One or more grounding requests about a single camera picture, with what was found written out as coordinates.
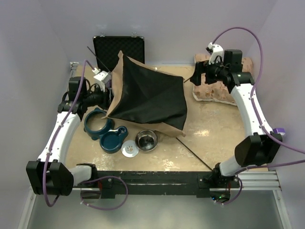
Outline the beige and black pet tent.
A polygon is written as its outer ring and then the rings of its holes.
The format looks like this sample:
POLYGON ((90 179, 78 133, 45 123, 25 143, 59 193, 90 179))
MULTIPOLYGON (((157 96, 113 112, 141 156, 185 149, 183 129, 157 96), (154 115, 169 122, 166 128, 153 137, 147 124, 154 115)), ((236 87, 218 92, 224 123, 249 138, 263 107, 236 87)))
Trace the beige and black pet tent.
POLYGON ((107 118, 125 121, 169 136, 185 136, 184 78, 158 71, 118 53, 112 71, 113 99, 107 118))

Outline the black tent pole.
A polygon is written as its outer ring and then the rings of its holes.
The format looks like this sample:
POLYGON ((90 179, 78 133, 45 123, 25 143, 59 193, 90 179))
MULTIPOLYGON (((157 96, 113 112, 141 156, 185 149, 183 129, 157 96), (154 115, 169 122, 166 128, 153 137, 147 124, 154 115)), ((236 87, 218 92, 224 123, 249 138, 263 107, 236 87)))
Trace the black tent pole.
POLYGON ((179 138, 176 137, 176 140, 183 145, 191 154, 193 154, 193 156, 195 156, 200 162, 202 162, 210 171, 212 171, 213 169, 207 164, 205 163, 194 151, 192 151, 185 143, 183 143, 179 138))
POLYGON ((101 61, 101 59, 98 58, 98 56, 95 54, 95 52, 89 46, 86 46, 86 47, 94 55, 94 57, 96 58, 97 62, 99 62, 103 66, 103 70, 106 70, 107 72, 111 72, 111 70, 101 61))

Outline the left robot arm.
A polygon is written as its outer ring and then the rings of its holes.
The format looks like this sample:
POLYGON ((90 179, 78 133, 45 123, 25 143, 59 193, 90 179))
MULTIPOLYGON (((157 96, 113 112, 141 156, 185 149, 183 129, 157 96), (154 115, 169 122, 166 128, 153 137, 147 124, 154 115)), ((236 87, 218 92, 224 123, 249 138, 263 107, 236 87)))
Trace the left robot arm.
POLYGON ((74 135, 89 107, 98 106, 106 110, 113 95, 108 88, 98 84, 88 87, 88 80, 72 77, 68 91, 58 106, 54 130, 43 150, 35 161, 29 161, 26 172, 35 194, 68 196, 72 188, 80 183, 88 187, 98 184, 99 176, 93 164, 78 164, 68 169, 64 162, 74 135))

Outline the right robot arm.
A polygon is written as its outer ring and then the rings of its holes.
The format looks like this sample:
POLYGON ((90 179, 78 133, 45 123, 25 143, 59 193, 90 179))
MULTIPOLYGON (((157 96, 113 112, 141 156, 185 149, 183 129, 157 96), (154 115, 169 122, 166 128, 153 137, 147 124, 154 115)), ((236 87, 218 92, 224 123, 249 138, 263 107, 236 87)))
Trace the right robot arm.
POLYGON ((234 156, 216 165, 217 173, 212 176, 213 184, 224 187, 229 177, 247 167, 267 165, 275 158, 283 141, 281 134, 272 130, 262 116, 260 107, 253 108, 257 101, 254 79, 250 71, 243 67, 241 50, 217 51, 209 55, 197 54, 194 57, 195 69, 190 81, 199 87, 204 84, 211 91, 212 84, 220 84, 226 90, 225 97, 234 100, 240 112, 245 138, 234 149, 234 156))

